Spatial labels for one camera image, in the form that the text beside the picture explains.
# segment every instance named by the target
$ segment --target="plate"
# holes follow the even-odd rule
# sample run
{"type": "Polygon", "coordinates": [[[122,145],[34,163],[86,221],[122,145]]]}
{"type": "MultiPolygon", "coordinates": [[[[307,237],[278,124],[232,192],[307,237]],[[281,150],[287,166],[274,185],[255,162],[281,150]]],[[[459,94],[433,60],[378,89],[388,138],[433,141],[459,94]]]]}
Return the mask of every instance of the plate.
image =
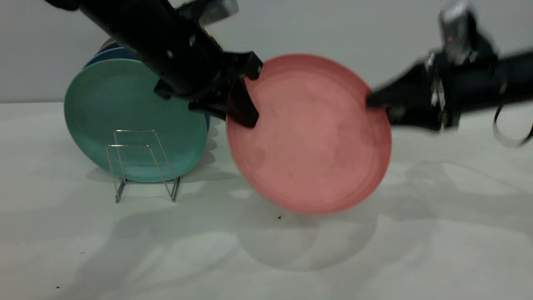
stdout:
{"type": "Polygon", "coordinates": [[[265,198],[304,214],[331,214],[378,187],[391,156],[384,110],[366,110],[370,88],[344,66],[291,54],[246,81],[259,111],[255,128],[227,118],[231,155],[265,198]]]}
{"type": "Polygon", "coordinates": [[[98,52],[96,54],[102,53],[102,52],[107,51],[107,50],[115,49],[115,48],[118,48],[118,47],[121,47],[121,46],[117,42],[112,42],[112,43],[109,43],[106,46],[102,47],[100,50],[98,50],[98,52]]]}
{"type": "Polygon", "coordinates": [[[136,59],[134,55],[129,53],[126,49],[123,47],[109,49],[103,52],[100,52],[95,57],[93,57],[85,66],[84,68],[93,65],[97,62],[108,60],[108,59],[114,59],[114,58],[125,58],[125,59],[136,59]]]}
{"type": "MultiPolygon", "coordinates": [[[[68,130],[78,147],[96,165],[109,171],[106,146],[116,129],[154,129],[176,176],[191,170],[207,142],[203,114],[188,110],[188,101],[164,101],[154,93],[159,77],[138,60],[112,59],[85,68],[70,84],[64,102],[68,130]]],[[[157,139],[151,132],[119,133],[119,144],[150,145],[165,180],[172,179],[157,139]]],[[[116,175],[116,148],[111,149],[116,175]]],[[[147,147],[121,148],[126,179],[161,182],[147,147]]]]}

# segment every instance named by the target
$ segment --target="white table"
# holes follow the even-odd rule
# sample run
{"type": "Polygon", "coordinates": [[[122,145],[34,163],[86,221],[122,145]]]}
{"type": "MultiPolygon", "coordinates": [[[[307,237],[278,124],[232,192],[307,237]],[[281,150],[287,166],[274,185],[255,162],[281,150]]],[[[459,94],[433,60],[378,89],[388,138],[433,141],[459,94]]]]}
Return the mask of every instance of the white table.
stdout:
{"type": "MultiPolygon", "coordinates": [[[[504,130],[525,133],[531,112],[506,110],[504,130]]],[[[395,130],[379,189],[317,217],[246,183],[223,122],[177,204],[162,185],[115,204],[61,103],[2,104],[2,299],[531,299],[533,146],[502,147],[492,114],[442,136],[395,130]]]]}

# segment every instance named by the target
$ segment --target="red plate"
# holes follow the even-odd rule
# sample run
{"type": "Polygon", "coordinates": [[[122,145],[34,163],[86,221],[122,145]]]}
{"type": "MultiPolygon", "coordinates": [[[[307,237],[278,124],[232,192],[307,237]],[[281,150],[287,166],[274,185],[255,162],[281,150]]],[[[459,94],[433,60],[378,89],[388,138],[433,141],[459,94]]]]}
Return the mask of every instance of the red plate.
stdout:
{"type": "Polygon", "coordinates": [[[391,128],[366,110],[370,88],[344,66],[291,54],[267,61],[247,81],[255,128],[227,119],[237,168],[265,198],[304,214],[330,214],[363,201],[385,176],[391,128]]]}

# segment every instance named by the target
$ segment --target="metal plate holder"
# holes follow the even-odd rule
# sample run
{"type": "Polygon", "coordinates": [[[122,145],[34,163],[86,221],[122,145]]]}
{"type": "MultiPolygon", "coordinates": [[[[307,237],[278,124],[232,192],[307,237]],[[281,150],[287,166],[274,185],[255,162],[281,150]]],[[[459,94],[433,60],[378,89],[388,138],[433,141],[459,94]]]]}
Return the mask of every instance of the metal plate holder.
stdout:
{"type": "Polygon", "coordinates": [[[165,184],[165,188],[168,192],[168,195],[170,196],[172,202],[176,202],[177,200],[177,192],[178,187],[180,185],[180,177],[176,177],[174,175],[174,171],[172,170],[172,166],[170,165],[168,158],[165,153],[165,149],[163,148],[161,144],[161,140],[159,140],[159,135],[157,134],[157,131],[153,129],[142,129],[142,130],[131,130],[131,129],[117,129],[115,132],[113,132],[113,136],[115,138],[115,143],[111,145],[106,146],[106,152],[107,152],[107,158],[109,161],[109,170],[111,171],[111,175],[113,176],[113,182],[115,184],[115,203],[120,203],[122,200],[122,192],[124,191],[124,187],[128,183],[128,180],[126,179],[126,176],[124,175],[124,166],[122,163],[122,157],[120,156],[120,148],[128,148],[128,147],[137,147],[137,148],[146,148],[149,153],[151,154],[154,164],[157,167],[157,170],[159,171],[159,174],[161,175],[161,181],[165,184]],[[152,146],[147,144],[119,144],[117,139],[117,133],[142,133],[142,132],[153,132],[154,136],[157,139],[157,144],[159,148],[161,149],[161,152],[163,153],[163,157],[165,158],[166,164],[168,168],[170,169],[170,172],[172,174],[172,180],[165,181],[165,176],[163,175],[163,172],[161,171],[161,167],[159,166],[159,163],[157,162],[156,156],[154,155],[154,150],[152,149],[152,146]],[[122,178],[120,178],[120,185],[117,186],[117,176],[115,176],[115,171],[113,170],[113,164],[111,162],[111,154],[109,152],[110,148],[116,148],[117,149],[117,156],[118,156],[118,162],[120,164],[120,172],[122,174],[122,178]],[[168,182],[172,181],[174,185],[172,186],[172,190],[168,188],[168,182]]]}

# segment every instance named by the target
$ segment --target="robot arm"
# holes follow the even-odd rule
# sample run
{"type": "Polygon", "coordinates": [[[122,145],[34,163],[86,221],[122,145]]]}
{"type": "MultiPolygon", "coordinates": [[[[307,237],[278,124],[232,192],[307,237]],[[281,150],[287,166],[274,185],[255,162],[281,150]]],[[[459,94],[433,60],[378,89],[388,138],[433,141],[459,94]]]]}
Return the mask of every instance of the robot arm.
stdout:
{"type": "Polygon", "coordinates": [[[190,101],[189,109],[225,120],[226,114],[253,127],[259,114],[244,78],[259,77],[263,63],[254,52],[224,52],[204,26],[235,14],[236,0],[195,0],[173,8],[167,0],[46,0],[80,10],[128,49],[161,80],[163,99],[190,101]]]}
{"type": "Polygon", "coordinates": [[[461,113],[533,100],[533,51],[499,58],[464,2],[440,13],[443,47],[367,96],[392,125],[456,127],[461,113]]]}

